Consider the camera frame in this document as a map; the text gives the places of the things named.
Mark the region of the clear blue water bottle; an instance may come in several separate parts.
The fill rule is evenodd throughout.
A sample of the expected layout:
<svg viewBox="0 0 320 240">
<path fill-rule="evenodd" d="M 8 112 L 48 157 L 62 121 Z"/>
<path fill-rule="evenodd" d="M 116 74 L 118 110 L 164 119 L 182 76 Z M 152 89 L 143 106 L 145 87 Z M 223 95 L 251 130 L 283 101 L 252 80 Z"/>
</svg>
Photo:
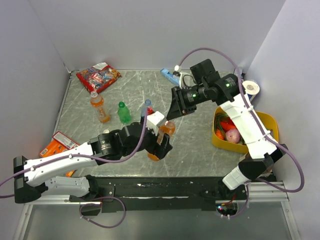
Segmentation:
<svg viewBox="0 0 320 240">
<path fill-rule="evenodd" d="M 145 116 L 145 111 L 147 111 L 147 114 L 148 114 L 148 115 L 154 113 L 154 111 L 153 111 L 153 106 L 152 106 L 152 101 L 151 101 L 150 99 L 146 99 L 146 100 L 144 101 L 144 104 L 142 105 L 141 113 L 140 113 L 140 116 L 141 116 L 141 117 L 144 117 L 144 116 Z"/>
</svg>

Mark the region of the green plastic bottle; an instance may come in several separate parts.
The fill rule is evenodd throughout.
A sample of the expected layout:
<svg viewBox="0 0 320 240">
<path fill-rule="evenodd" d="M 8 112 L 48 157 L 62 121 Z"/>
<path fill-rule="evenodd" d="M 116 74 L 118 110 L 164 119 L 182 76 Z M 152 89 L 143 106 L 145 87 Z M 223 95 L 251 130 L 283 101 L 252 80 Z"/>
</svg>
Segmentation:
<svg viewBox="0 0 320 240">
<path fill-rule="evenodd" d="M 123 123 L 123 124 L 128 124 L 131 122 L 131 114 L 130 114 L 130 110 L 128 109 L 128 107 L 125 105 L 125 103 L 123 101 L 120 101 L 118 103 L 118 110 L 117 110 L 117 114 L 119 116 L 119 120 Z"/>
</svg>

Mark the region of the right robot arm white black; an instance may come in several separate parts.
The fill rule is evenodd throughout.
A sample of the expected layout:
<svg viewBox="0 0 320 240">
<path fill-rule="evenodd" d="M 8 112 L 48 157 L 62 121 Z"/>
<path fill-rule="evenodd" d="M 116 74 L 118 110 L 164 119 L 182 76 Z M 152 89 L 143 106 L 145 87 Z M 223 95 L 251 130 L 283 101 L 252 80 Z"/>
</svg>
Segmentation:
<svg viewBox="0 0 320 240">
<path fill-rule="evenodd" d="M 236 75 L 229 73 L 221 77 L 210 59 L 190 67 L 190 71 L 195 85 L 171 89 L 166 118 L 173 120 L 194 113 L 198 104 L 212 101 L 232 120 L 248 148 L 249 157 L 240 161 L 218 187 L 219 195 L 228 200 L 236 194 L 237 187 L 257 179 L 281 159 L 286 146 L 279 145 L 264 127 Z"/>
</svg>

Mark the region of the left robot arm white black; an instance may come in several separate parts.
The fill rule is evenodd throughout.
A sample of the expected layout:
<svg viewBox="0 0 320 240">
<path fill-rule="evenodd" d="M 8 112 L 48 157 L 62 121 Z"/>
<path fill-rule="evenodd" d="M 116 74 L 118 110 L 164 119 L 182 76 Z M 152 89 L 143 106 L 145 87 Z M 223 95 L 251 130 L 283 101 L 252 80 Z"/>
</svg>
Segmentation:
<svg viewBox="0 0 320 240">
<path fill-rule="evenodd" d="M 61 194 L 63 191 L 93 201 L 99 195 L 99 188 L 92 177 L 71 182 L 60 175 L 106 163 L 122 163 L 143 150 L 161 160 L 173 147 L 167 133 L 161 140 L 158 137 L 154 130 L 134 122 L 52 156 L 38 159 L 17 156 L 13 160 L 14 201 L 17 204 L 30 203 L 43 193 Z"/>
</svg>

